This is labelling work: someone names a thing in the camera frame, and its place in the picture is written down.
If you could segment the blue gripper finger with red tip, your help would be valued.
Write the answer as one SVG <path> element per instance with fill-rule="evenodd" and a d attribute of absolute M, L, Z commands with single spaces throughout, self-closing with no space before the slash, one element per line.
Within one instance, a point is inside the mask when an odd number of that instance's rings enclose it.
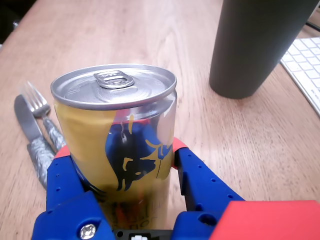
<path fill-rule="evenodd" d="M 186 211 L 177 216 L 171 239 L 208 240 L 229 203 L 243 198 L 178 138 L 173 140 L 173 153 Z"/>
<path fill-rule="evenodd" d="M 70 151 L 64 146 L 47 171 L 46 210 L 35 221 L 33 240 L 79 240 L 81 229 L 92 224 L 93 240 L 115 235 L 92 191 L 85 191 Z"/>

